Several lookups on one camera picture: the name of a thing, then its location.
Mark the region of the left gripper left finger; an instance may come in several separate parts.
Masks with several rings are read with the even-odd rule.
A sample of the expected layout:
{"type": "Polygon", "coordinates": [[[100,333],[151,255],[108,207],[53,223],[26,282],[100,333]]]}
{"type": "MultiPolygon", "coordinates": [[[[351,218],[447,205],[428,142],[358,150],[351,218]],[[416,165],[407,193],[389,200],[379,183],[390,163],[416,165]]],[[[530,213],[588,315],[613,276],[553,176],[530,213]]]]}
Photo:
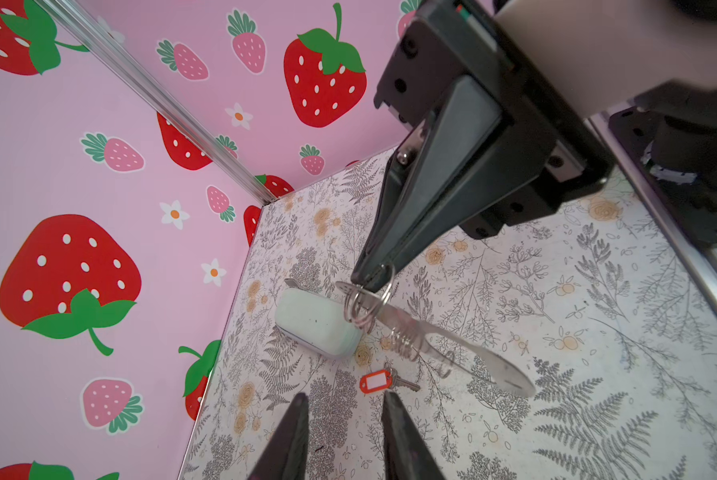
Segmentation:
{"type": "Polygon", "coordinates": [[[250,480],[303,480],[306,478],[310,416],[308,396],[294,396],[282,421],[252,472],[250,480]]]}

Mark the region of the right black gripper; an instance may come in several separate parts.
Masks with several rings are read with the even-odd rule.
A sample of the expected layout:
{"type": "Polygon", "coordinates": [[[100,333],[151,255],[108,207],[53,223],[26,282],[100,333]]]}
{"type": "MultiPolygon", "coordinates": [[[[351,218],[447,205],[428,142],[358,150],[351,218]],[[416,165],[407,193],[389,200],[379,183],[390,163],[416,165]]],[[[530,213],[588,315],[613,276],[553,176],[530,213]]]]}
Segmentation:
{"type": "Polygon", "coordinates": [[[376,292],[453,227],[485,239],[601,191],[613,154],[476,1],[425,1],[378,85],[409,128],[350,281],[376,292]]]}

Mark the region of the key with red tag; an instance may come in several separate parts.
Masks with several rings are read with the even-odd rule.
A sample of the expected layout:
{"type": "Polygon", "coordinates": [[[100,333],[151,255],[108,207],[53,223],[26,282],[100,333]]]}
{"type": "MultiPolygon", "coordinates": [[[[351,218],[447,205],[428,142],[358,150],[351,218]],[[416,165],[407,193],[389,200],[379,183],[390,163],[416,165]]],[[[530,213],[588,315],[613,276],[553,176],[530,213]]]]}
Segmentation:
{"type": "Polygon", "coordinates": [[[367,395],[396,388],[408,388],[414,392],[421,390],[420,385],[402,378],[394,368],[386,368],[367,374],[361,378],[358,386],[367,395]]]}

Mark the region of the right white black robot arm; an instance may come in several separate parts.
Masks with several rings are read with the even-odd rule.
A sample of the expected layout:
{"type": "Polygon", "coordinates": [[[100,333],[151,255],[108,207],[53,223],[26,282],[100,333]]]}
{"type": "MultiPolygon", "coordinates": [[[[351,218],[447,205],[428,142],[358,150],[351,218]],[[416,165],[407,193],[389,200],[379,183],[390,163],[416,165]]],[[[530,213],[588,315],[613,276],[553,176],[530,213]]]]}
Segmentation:
{"type": "Polygon", "coordinates": [[[598,192],[615,165],[585,120],[620,102],[717,133],[717,1],[426,1],[376,106],[392,155],[352,283],[386,286],[441,235],[484,239],[598,192]]]}

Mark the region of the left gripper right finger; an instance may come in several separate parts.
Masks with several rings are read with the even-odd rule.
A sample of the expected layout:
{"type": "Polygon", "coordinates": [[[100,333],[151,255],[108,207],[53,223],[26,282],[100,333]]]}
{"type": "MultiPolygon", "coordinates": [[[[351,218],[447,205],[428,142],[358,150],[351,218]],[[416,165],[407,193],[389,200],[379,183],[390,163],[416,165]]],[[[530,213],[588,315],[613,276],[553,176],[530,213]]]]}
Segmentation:
{"type": "Polygon", "coordinates": [[[382,424],[386,479],[445,479],[407,408],[395,392],[384,393],[382,424]]]}

